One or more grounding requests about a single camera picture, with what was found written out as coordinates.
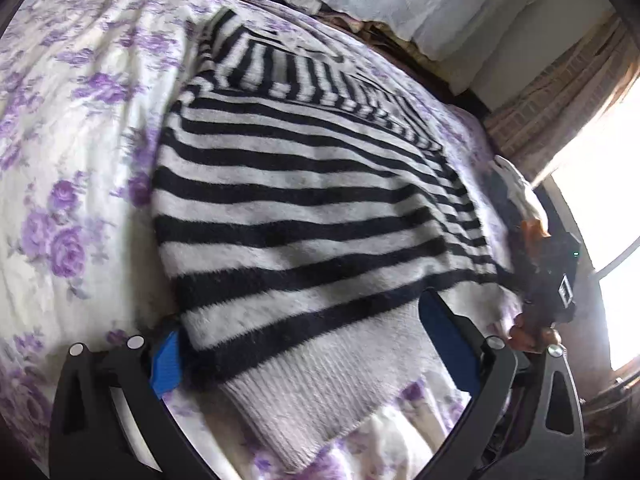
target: black device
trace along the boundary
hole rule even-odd
[[[434,323],[453,327],[457,350],[474,361],[478,387],[417,480],[581,479],[582,419],[564,349],[513,351],[496,336],[483,338],[435,291],[423,297],[429,301],[421,299],[418,310],[426,330]],[[217,480],[149,382],[153,354],[169,333],[165,326],[109,352],[91,352],[81,343],[70,348],[50,426],[51,480]],[[442,345],[436,348],[447,354]],[[140,463],[130,449],[111,400],[114,386],[122,388],[161,472]]]
[[[574,320],[572,283],[582,244],[568,231],[554,232],[536,242],[538,253],[532,258],[520,228],[510,230],[508,240],[514,267],[513,285],[522,294],[522,310],[530,334],[540,341],[543,328]]]

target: blue gripper pad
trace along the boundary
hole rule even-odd
[[[182,381],[182,362],[178,354],[178,330],[170,332],[151,360],[151,387],[158,396],[177,388]]]
[[[425,291],[418,302],[420,321],[456,388],[475,397],[480,391],[480,363],[469,343],[449,319],[436,292]]]

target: purple flower print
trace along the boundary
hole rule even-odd
[[[47,254],[47,245],[53,231],[55,222],[41,209],[34,209],[22,223],[20,233],[20,247],[28,258],[37,258]]]
[[[171,68],[180,69],[182,67],[182,62],[180,60],[175,59],[173,57],[161,57],[158,62],[151,63],[149,68],[155,70],[156,72],[166,72]]]
[[[102,30],[112,30],[114,28],[123,27],[124,25],[130,25],[131,23],[134,22],[129,19],[116,20],[114,22],[102,22],[100,24],[100,28]]]
[[[124,330],[117,329],[109,330],[105,336],[105,339],[110,345],[119,346],[126,343],[127,339],[129,339],[129,336]]]
[[[40,339],[37,339],[38,345],[31,348],[28,355],[25,354],[25,347],[28,346],[26,340],[33,338],[36,332],[14,337],[14,344],[20,345],[17,352],[9,343],[0,340],[0,344],[10,350],[13,357],[10,359],[11,368],[5,368],[0,362],[0,413],[11,433],[30,456],[44,460],[49,440],[51,402],[42,393],[46,379],[33,365],[40,360],[38,354],[44,349]]]
[[[8,76],[2,79],[0,85],[0,91],[14,92],[18,88],[18,85],[22,82],[24,76],[19,72],[11,72]]]
[[[70,211],[78,206],[76,186],[69,180],[59,180],[49,194],[49,209],[55,211]]]
[[[268,473],[273,468],[271,460],[269,460],[269,457],[263,452],[258,452],[254,456],[254,465],[261,475],[264,473]]]
[[[0,139],[11,135],[15,125],[18,123],[18,117],[13,114],[6,114],[0,120]]]
[[[445,396],[444,402],[444,425],[449,431],[451,431],[462,416],[462,413],[465,411],[466,406],[462,399],[454,399],[453,397],[449,396]]]
[[[192,40],[193,39],[193,35],[196,31],[196,24],[193,23],[191,20],[187,20],[184,23],[184,33],[187,37],[187,40]]]
[[[137,171],[127,182],[127,192],[130,202],[135,207],[148,205],[150,202],[151,179],[148,174]]]
[[[65,30],[52,30],[47,34],[40,42],[41,46],[51,46],[58,41],[65,41],[67,39]]]
[[[89,63],[94,57],[94,51],[90,48],[83,48],[78,52],[60,52],[55,59],[69,63],[71,66],[82,66]]]
[[[191,7],[191,10],[196,14],[206,14],[207,12],[209,12],[209,7],[206,6],[201,6],[194,3],[190,3],[189,6]]]
[[[323,448],[316,459],[300,473],[291,475],[292,480],[343,480],[347,472],[342,460],[333,452],[333,446]]]
[[[130,46],[136,46],[142,50],[146,50],[148,53],[155,56],[167,54],[171,47],[178,42],[169,38],[165,32],[152,32],[151,34],[143,34],[137,28],[133,27],[128,30],[118,40],[121,46],[129,48]]]
[[[24,56],[24,51],[19,50],[11,59],[0,64],[0,70],[9,70],[14,65],[14,63],[18,61],[22,56]]]
[[[22,143],[20,141],[10,144],[0,155],[0,170],[6,171],[18,160]]]
[[[409,384],[409,386],[402,390],[400,397],[404,400],[412,401],[424,399],[424,385],[422,381]]]
[[[121,81],[122,75],[109,75],[96,72],[91,77],[81,76],[77,81],[82,85],[71,92],[71,97],[93,97],[105,104],[129,101],[140,90],[139,86],[132,86]]]
[[[62,278],[72,278],[84,272],[84,248],[80,243],[80,226],[62,229],[50,248],[51,272]]]
[[[148,10],[152,14],[168,13],[165,4],[161,0],[135,0],[131,2],[126,10]]]
[[[172,45],[178,43],[172,38],[169,38],[165,32],[152,32],[151,34],[140,34],[136,38],[136,43],[148,51],[150,54],[165,54],[171,48]]]

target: white stripe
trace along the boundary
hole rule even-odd
[[[314,88],[311,86],[311,78],[308,67],[306,66],[306,57],[296,56],[294,60],[296,63],[296,72],[298,73],[298,83],[300,85],[296,99],[299,101],[309,101],[314,94]]]
[[[283,130],[295,132],[297,134],[301,134],[303,136],[306,135],[317,135],[328,138],[340,139],[351,146],[357,147],[360,150],[364,150],[365,152],[372,153],[373,155],[380,156],[382,158],[387,158],[389,160],[395,160],[397,162],[401,162],[407,165],[409,168],[413,168],[415,171],[429,175],[436,179],[436,181],[444,187],[458,189],[455,186],[452,186],[450,180],[440,177],[434,173],[431,165],[428,164],[428,161],[425,158],[421,158],[420,162],[416,161],[414,158],[410,158],[402,153],[399,153],[396,150],[392,150],[390,148],[384,148],[373,144],[371,142],[367,142],[366,140],[361,140],[356,138],[355,136],[351,136],[349,134],[344,134],[340,132],[336,132],[335,130],[330,129],[329,127],[323,126],[311,126],[310,124],[299,124],[289,121],[284,121],[278,118],[272,118],[269,116],[261,115],[261,114],[252,114],[252,113],[233,113],[233,112],[223,112],[220,110],[208,110],[206,108],[193,108],[193,107],[185,107],[181,110],[181,115],[190,121],[201,121],[204,123],[214,123],[214,124],[247,124],[251,126],[252,124],[261,124],[265,126],[272,126],[274,128],[280,128]],[[218,136],[203,136],[197,134],[190,134],[188,131],[184,130],[181,127],[181,121],[178,120],[179,116],[177,114],[172,114],[169,117],[168,124],[172,127],[176,132],[179,132],[179,137],[181,142],[185,142],[185,144],[189,144],[190,146],[196,146],[200,148],[213,147],[214,145],[208,145],[207,142],[216,142],[215,139]],[[245,141],[242,141],[240,146],[244,147]],[[343,150],[347,151],[346,148],[334,148],[330,147],[330,150]],[[368,160],[366,157],[359,156],[358,160]],[[406,170],[398,170],[393,168],[388,168],[386,166],[376,165],[375,163],[369,161],[367,163],[371,167],[376,167],[382,170],[389,170],[394,172],[406,171]]]
[[[356,101],[361,105],[368,105],[369,102],[367,101],[367,97],[366,95],[364,95],[364,92],[362,91],[362,88],[360,87],[360,84],[357,81],[357,79],[354,78],[352,75],[349,75],[349,81],[351,83],[351,87],[353,88],[353,91],[356,94],[355,95]]]
[[[241,202],[213,204],[187,200],[164,189],[154,192],[155,210],[174,218],[193,222],[256,225],[282,220],[297,220],[316,224],[340,224],[386,216],[405,215],[425,205],[432,205],[422,195],[413,195],[402,202],[358,202],[301,206],[282,202]]]
[[[229,9],[223,8],[220,9],[216,14],[209,20],[209,23],[205,26],[202,34],[202,39],[206,41],[211,41],[211,35],[213,34],[213,28],[216,26],[216,23],[220,21],[220,19],[226,15],[226,13],[231,12]]]
[[[364,124],[354,123],[353,121],[350,121],[347,118],[344,118],[340,115],[332,113],[331,110],[322,110],[320,108],[313,108],[312,110],[310,110],[308,105],[297,104],[295,102],[281,103],[281,102],[273,101],[270,99],[260,98],[257,96],[236,97],[236,96],[221,95],[214,91],[204,91],[204,90],[200,93],[200,97],[210,98],[217,101],[222,101],[226,103],[235,103],[235,104],[256,103],[256,104],[265,105],[269,108],[278,110],[286,114],[287,113],[295,114],[299,116],[308,116],[309,114],[313,114],[313,117],[316,117],[320,120],[333,123],[333,124],[338,124],[339,126],[342,126],[343,128],[346,128],[348,130],[351,130],[360,134],[365,134],[369,137],[372,137],[373,139],[380,140],[381,142],[386,142],[387,144],[391,144],[392,146],[401,148],[406,152],[411,152],[411,153],[415,153],[418,156],[422,156],[420,149],[418,149],[418,147],[414,143],[409,142],[408,140],[405,140],[405,139],[401,139],[400,137],[395,136],[393,134],[381,131],[377,128],[372,128]],[[440,170],[440,171],[442,170],[442,167],[439,164],[431,160],[425,159],[424,163],[434,170]]]
[[[283,51],[274,49],[273,51],[273,85],[269,90],[269,95],[284,99],[291,90],[291,85],[287,83],[287,58]]]
[[[217,114],[225,114],[226,112],[216,112]],[[229,121],[231,124],[252,124],[255,121],[252,121],[251,118],[257,118],[255,121],[258,121],[261,116],[252,116],[251,114],[245,114],[242,119],[238,123],[234,123],[233,121]],[[275,127],[283,127],[282,122],[276,119],[263,117],[263,123],[268,126]],[[242,135],[198,135],[191,134],[178,126],[179,116],[175,113],[170,113],[167,119],[166,124],[174,130],[176,139],[188,146],[192,146],[198,149],[241,149],[248,150],[253,152],[261,152],[261,153],[274,153],[274,154],[287,154],[287,155],[298,155],[309,158],[310,160],[352,160],[355,162],[359,162],[364,164],[365,166],[372,168],[374,170],[382,170],[389,171],[391,173],[395,173],[397,175],[401,175],[408,183],[411,182],[415,186],[420,187],[421,189],[428,190],[429,192],[437,195],[441,195],[444,198],[447,198],[451,203],[455,203],[458,205],[465,205],[470,203],[470,198],[468,195],[463,195],[462,197],[455,196],[453,194],[447,193],[447,191],[438,185],[428,184],[421,180],[420,176],[416,176],[409,170],[397,169],[397,168],[389,168],[385,164],[379,164],[373,162],[367,157],[360,155],[359,153],[352,151],[348,148],[341,148],[335,146],[307,146],[306,144],[302,144],[301,142],[295,142],[293,140],[283,140],[277,137],[251,137],[251,136],[242,136]],[[307,125],[297,125],[292,124],[290,128],[286,128],[287,130],[295,131],[300,130],[299,133],[302,135],[312,134],[312,133],[320,133],[322,134],[324,128],[316,128],[313,126]],[[342,137],[341,134],[334,135],[335,137]],[[390,160],[396,160],[407,165],[410,168],[414,168],[418,173],[425,173],[420,171],[422,168],[418,167],[418,164],[411,159],[402,160],[400,156],[398,158],[387,156],[390,155],[389,151],[382,150],[381,148],[369,144],[368,142],[358,142],[357,139],[353,139],[348,136],[344,136],[345,139],[352,145],[359,147],[361,150],[365,152],[371,152],[375,155],[379,155],[380,157],[387,158]],[[381,150],[382,153],[375,153],[377,150]]]
[[[346,150],[337,150],[333,148],[310,148],[304,144],[298,144],[296,142],[290,142],[288,140],[282,141],[281,139],[270,139],[268,137],[245,137],[245,136],[217,136],[214,139],[211,139],[210,142],[207,143],[210,148],[216,149],[235,149],[241,148],[247,151],[253,151],[256,153],[274,153],[274,154],[287,154],[287,155],[299,155],[305,156],[311,160],[357,160],[358,156],[353,155],[352,158],[340,157],[342,152]],[[348,157],[353,152],[346,151],[346,156]],[[379,168],[383,168],[383,166],[378,166],[371,164],[370,166],[376,166]],[[209,166],[209,172],[215,173],[216,170],[213,168],[217,168],[217,166]],[[416,177],[412,173],[409,172],[401,172],[401,176],[404,179],[406,184],[413,184],[415,187],[431,193],[432,195],[442,196],[444,198],[457,198],[453,196],[448,196],[442,193],[442,188],[439,186],[434,186],[433,184],[427,184],[420,180],[420,178]],[[463,205],[459,201],[451,200],[457,205]],[[445,203],[437,203],[435,205],[438,209],[440,209],[444,213],[448,213],[451,215],[455,215],[462,220],[473,220],[476,218],[474,214],[471,212],[463,212],[456,210],[452,205]]]
[[[322,90],[322,97],[320,104],[325,106],[332,106],[338,100],[338,96],[331,90],[331,85],[326,78],[326,72],[324,71],[324,63],[320,60],[313,59],[314,67],[316,67],[316,77],[318,78],[318,86]]]
[[[301,240],[292,244],[256,248],[237,244],[185,244],[166,242],[160,245],[164,270],[170,278],[198,272],[253,267],[268,270],[289,270],[346,256],[348,254],[387,254],[415,247],[441,235],[447,242],[459,244],[451,234],[439,234],[435,220],[419,227],[367,238],[334,241],[324,238]],[[470,256],[480,256],[467,251]]]
[[[337,66],[333,64],[329,65],[329,70],[331,70],[331,75],[334,78],[334,84],[338,89],[338,94],[340,94],[341,97],[344,97],[345,99],[350,101],[351,98],[349,97],[349,93],[347,92],[347,87],[344,85],[344,81],[340,76],[342,72],[338,69]]]
[[[233,69],[242,61],[242,56],[249,48],[249,35],[241,34],[238,41],[234,43],[222,63],[218,64],[216,70],[216,79],[220,83],[221,88],[229,88],[228,77]]]
[[[254,44],[254,50],[252,51],[251,63],[246,71],[246,74],[242,77],[242,87],[254,90],[260,86],[262,78],[264,77],[264,50],[265,46],[260,43]]]
[[[218,31],[216,39],[211,45],[211,53],[215,56],[226,39],[231,37],[238,28],[242,27],[243,24],[244,21],[238,15],[235,15],[228,20],[228,22],[226,22]]]
[[[208,184],[262,184],[280,189],[325,189],[327,187],[375,187],[380,189],[398,189],[406,184],[400,177],[385,178],[361,171],[345,173],[315,173],[313,171],[267,171],[246,166],[218,166],[211,171],[210,166],[196,164],[180,158],[174,149],[162,145],[158,156],[158,165],[166,166],[176,175],[189,180]],[[449,221],[444,222],[449,228]],[[475,240],[482,236],[481,229],[452,229],[458,234],[467,234]]]
[[[393,290],[429,274],[470,269],[468,262],[463,256],[449,255],[446,261],[425,256],[327,285],[296,291],[269,290],[206,306],[183,314],[182,322],[195,349],[204,350],[287,317],[319,312],[336,304]],[[481,267],[473,268],[481,272]],[[493,273],[495,267],[489,265],[484,270]]]

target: black stripe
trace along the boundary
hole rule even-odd
[[[428,287],[441,292],[460,282],[495,283],[495,275],[476,274],[466,269],[450,270],[319,312],[287,317],[226,340],[214,348],[194,352],[190,358],[190,373],[200,386],[212,380],[223,383],[324,333],[417,300]]]
[[[350,111],[351,114],[355,114],[360,107],[358,101],[356,100],[355,90],[353,89],[353,85],[351,81],[349,81],[349,76],[345,74],[342,70],[338,70],[338,76],[342,79],[342,84],[347,92],[347,95],[351,101],[353,101],[353,110]]]
[[[336,108],[342,108],[342,104],[344,103],[344,97],[342,97],[340,95],[340,92],[338,91],[338,87],[336,86],[334,81],[334,75],[331,72],[331,67],[329,67],[327,63],[322,63],[322,66],[324,67],[324,77],[329,83],[329,86],[331,87],[331,92],[335,95],[334,106]]]
[[[212,204],[235,204],[242,202],[282,202],[300,206],[320,206],[348,202],[383,202],[397,204],[411,196],[423,196],[429,203],[451,205],[442,195],[430,193],[415,184],[407,183],[397,189],[377,187],[325,187],[325,188],[279,188],[262,184],[210,184],[190,180],[161,166],[154,175],[154,187],[164,189],[185,200],[197,200]],[[475,211],[473,203],[451,205],[457,211]]]
[[[356,278],[383,267],[443,254],[465,256],[475,265],[492,264],[490,256],[473,256],[457,244],[435,237],[419,245],[385,254],[352,253],[286,270],[241,267],[177,276],[172,280],[178,306],[193,310],[209,304],[260,294],[268,290],[292,292]]]
[[[285,99],[295,100],[300,92],[300,83],[298,82],[298,70],[296,67],[296,58],[293,54],[285,54],[287,60],[287,82],[290,85],[289,92]]]
[[[314,60],[311,59],[310,57],[306,58],[306,71],[309,74],[309,81],[311,84],[311,88],[314,90],[314,93],[308,102],[313,104],[320,104],[320,101],[322,99],[322,89],[320,88],[320,83],[318,82],[318,74],[316,73],[316,64],[314,63]]]
[[[353,131],[347,127],[341,126],[340,124],[333,123],[321,118],[313,117],[309,114],[295,113],[294,111],[283,112],[281,110],[277,110],[276,108],[272,108],[268,105],[262,103],[256,103],[252,101],[242,102],[242,103],[229,103],[219,99],[212,99],[209,97],[198,97],[194,98],[190,103],[190,109],[193,110],[219,110],[221,112],[228,112],[231,114],[254,114],[258,116],[270,117],[273,119],[277,119],[283,121],[284,123],[292,123],[292,124],[300,124],[305,126],[317,126],[319,128],[324,128],[329,132],[335,132],[338,134],[343,134],[345,136],[353,137],[354,139],[362,140],[363,142],[368,142],[370,144],[374,144],[379,148],[383,148],[384,150],[390,150],[392,152],[396,152],[399,155],[406,156],[410,158],[414,162],[424,166],[426,168],[426,173],[431,173],[434,176],[440,177],[445,181],[450,181],[450,176],[443,170],[438,170],[433,166],[430,166],[426,161],[425,157],[422,156],[422,152],[412,152],[411,150],[406,150],[402,146],[397,144],[393,144],[391,142],[387,142],[386,140],[376,139],[373,136],[363,134],[357,131]],[[199,120],[190,120],[185,117],[182,117],[182,128],[192,134],[197,135],[210,135],[213,133],[223,133],[230,128],[233,131],[238,130],[246,130],[246,124],[229,124],[229,123],[215,123],[210,121],[199,121]],[[309,137],[303,134],[296,134],[297,136]],[[386,134],[391,134],[394,137],[397,137],[391,131],[384,131]],[[335,139],[335,137],[323,136],[325,139]],[[452,192],[452,194],[457,194],[457,196],[461,196],[462,194],[466,194],[466,189],[463,187],[453,188],[456,192]]]
[[[208,72],[210,72],[210,71],[207,71],[205,73],[200,73],[198,75],[203,76],[203,74],[205,74],[204,78],[207,79],[207,80],[210,80],[210,78],[212,78],[212,74],[209,74]],[[215,80],[210,80],[210,81],[213,84],[216,83]],[[233,90],[228,90],[228,89],[216,88],[215,93],[220,94],[222,96],[229,96],[229,97],[235,97],[235,98],[238,97],[238,93],[237,92],[235,92]],[[251,101],[251,98],[252,98],[251,95],[245,95],[245,96],[242,96],[242,97],[248,99],[249,100],[248,102],[253,103]],[[362,108],[362,106],[360,104],[357,105],[355,110],[347,111],[347,110],[341,110],[339,108],[335,108],[335,107],[330,106],[330,105],[321,105],[321,104],[319,104],[319,99],[320,99],[319,97],[318,97],[318,102],[316,102],[316,103],[306,102],[306,101],[302,101],[302,100],[295,100],[295,101],[291,102],[291,101],[287,101],[287,100],[284,100],[282,98],[277,98],[277,97],[274,97],[274,96],[271,96],[271,95],[260,96],[260,97],[263,98],[263,99],[268,99],[269,101],[274,101],[274,102],[278,102],[278,103],[282,103],[282,104],[293,104],[294,106],[297,106],[297,107],[318,108],[318,109],[324,110],[325,112],[336,114],[336,115],[338,115],[340,117],[344,117],[347,120],[350,120],[350,121],[352,121],[354,123],[362,124],[363,126],[366,126],[368,128],[375,128],[375,129],[377,129],[379,131],[385,132],[386,134],[394,136],[396,139],[400,140],[402,143],[407,142],[407,143],[411,144],[412,146],[416,146],[416,148],[418,150],[420,150],[422,155],[424,155],[424,158],[426,158],[427,160],[430,160],[430,161],[435,162],[437,164],[440,164],[440,162],[442,160],[442,157],[439,154],[431,153],[431,152],[423,152],[421,148],[418,148],[418,146],[417,146],[417,144],[415,142],[411,142],[406,137],[403,137],[403,136],[397,134],[395,131],[393,131],[390,128],[390,123],[389,124],[380,124],[377,121],[368,120],[368,119],[366,119],[366,118],[364,118],[364,117],[362,117],[360,115],[357,115],[357,112]],[[217,101],[217,99],[212,98],[212,97],[207,97],[206,99],[208,99],[208,100],[216,100]]]
[[[273,47],[267,46],[262,55],[262,81],[258,85],[256,93],[268,95],[273,85]]]
[[[231,86],[231,88],[239,89],[241,87],[240,83],[242,82],[242,78],[246,74],[249,66],[251,65],[252,58],[254,56],[254,48],[255,48],[255,43],[250,41],[247,47],[247,50],[245,51],[244,55],[242,56],[242,59],[240,60],[240,63],[238,63],[238,66],[236,66],[231,71],[231,74],[229,74],[227,81],[229,83],[229,86]]]
[[[228,38],[226,38],[225,41],[222,42],[222,45],[220,45],[220,49],[212,56],[212,60],[215,63],[220,63],[223,59],[225,59],[225,57],[228,56],[231,52],[231,49],[234,47],[234,45],[240,40],[240,37],[245,33],[246,29],[242,25],[236,28],[236,30],[233,31],[233,33]]]
[[[228,224],[180,220],[166,215],[154,219],[158,243],[235,244],[267,248],[301,242],[303,240],[357,240],[417,228],[434,220],[428,206],[402,216],[385,216],[337,224],[321,224],[300,220],[280,220],[263,224]],[[478,219],[459,221],[466,231],[481,228]],[[465,240],[471,247],[483,247],[483,236]]]
[[[217,23],[213,26],[213,29],[211,30],[211,38],[209,40],[210,47],[213,47],[213,44],[216,41],[216,37],[220,33],[220,30],[222,30],[222,27],[225,25],[225,23],[231,20],[236,15],[235,12],[227,8],[221,9],[220,12],[223,13],[222,17],[220,17],[220,19],[217,21]]]
[[[186,119],[182,119],[182,127],[185,131],[190,133],[197,133],[198,128],[206,129],[210,134],[216,135],[237,135],[237,136],[245,136],[245,137],[259,137],[259,138],[268,138],[268,139],[280,139],[280,140],[289,140],[291,142],[296,142],[299,144],[303,144],[305,146],[313,147],[313,148],[341,148],[344,150],[348,150],[349,152],[356,153],[361,156],[365,160],[372,162],[373,164],[377,164],[379,166],[385,168],[392,168],[396,171],[406,171],[407,173],[411,173],[415,175],[420,181],[425,182],[427,184],[432,184],[433,186],[437,186],[440,189],[445,191],[445,194],[439,194],[438,196],[442,197],[442,200],[438,200],[439,203],[448,204],[452,206],[452,208],[457,211],[466,211],[473,210],[466,208],[468,204],[471,204],[471,200],[468,200],[466,204],[458,204],[450,201],[450,196],[455,197],[464,197],[466,198],[466,190],[460,191],[459,189],[449,188],[444,186],[441,182],[438,181],[436,177],[433,175],[423,173],[422,171],[412,168],[406,162],[402,160],[386,158],[382,155],[376,155],[374,153],[368,152],[363,148],[353,146],[352,144],[341,140],[336,139],[331,136],[320,136],[313,134],[299,134],[297,132],[292,132],[290,130],[284,130],[282,128],[276,128],[274,126],[263,126],[262,124],[235,124],[235,123],[224,123],[224,124],[213,124],[213,123],[204,123],[199,121],[190,121]],[[190,146],[189,144],[185,144],[180,142],[177,138],[167,139],[166,143],[170,145],[176,153],[178,153],[182,158],[186,160],[190,160],[191,162],[196,162],[197,164],[203,164],[206,166],[231,166],[228,164],[231,160],[234,160],[236,163],[232,164],[233,166],[250,166],[252,168],[263,169],[263,170],[280,170],[280,171],[290,171],[290,170],[302,170],[307,168],[309,171],[317,171],[318,173],[327,173],[328,170],[318,170],[316,168],[348,168],[349,164],[353,164],[355,170],[351,171],[365,171],[367,173],[373,174],[388,174],[387,170],[376,170],[375,168],[370,167],[368,164],[364,162],[351,160],[348,158],[338,158],[336,155],[335,158],[331,159],[323,159],[316,160],[314,158],[308,158],[303,155],[290,155],[287,153],[267,153],[267,152],[256,152],[254,150],[243,150],[242,148],[196,148]],[[246,160],[242,161],[240,158],[227,158],[227,153],[229,152],[242,152],[246,153]],[[297,166],[290,166],[293,160],[298,161]],[[393,176],[398,176],[397,173],[391,172]]]

